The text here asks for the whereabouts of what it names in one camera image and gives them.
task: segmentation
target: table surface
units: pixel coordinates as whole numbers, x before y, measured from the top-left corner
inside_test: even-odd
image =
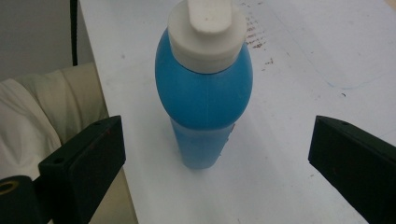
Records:
[[[316,115],[396,145],[396,13],[385,1],[236,0],[254,84],[218,162],[184,167],[154,60],[177,0],[80,0],[139,223],[366,223],[308,160]]]

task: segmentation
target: screw hole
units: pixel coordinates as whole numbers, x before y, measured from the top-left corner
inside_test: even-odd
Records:
[[[58,159],[55,159],[55,161],[53,161],[53,163],[55,163],[55,164],[59,164],[62,162],[64,162],[64,158],[58,158]]]
[[[14,190],[20,182],[15,181],[15,180],[9,180],[4,183],[0,183],[0,195],[10,193],[12,190]]]

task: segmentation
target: black cable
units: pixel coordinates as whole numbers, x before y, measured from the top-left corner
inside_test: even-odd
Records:
[[[78,16],[78,0],[70,0],[70,33],[71,33],[71,40],[72,40],[73,66],[78,65],[78,58],[77,58],[77,16]]]

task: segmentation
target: bottle cap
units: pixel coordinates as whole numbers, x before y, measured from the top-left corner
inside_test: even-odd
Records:
[[[231,66],[246,32],[245,16],[231,0],[184,0],[169,15],[172,53],[196,73],[212,74]]]

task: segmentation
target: bottle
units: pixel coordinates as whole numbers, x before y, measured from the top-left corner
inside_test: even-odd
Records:
[[[246,32],[245,16],[230,0],[184,0],[169,15],[155,78],[191,169],[216,162],[248,105],[253,75]]]

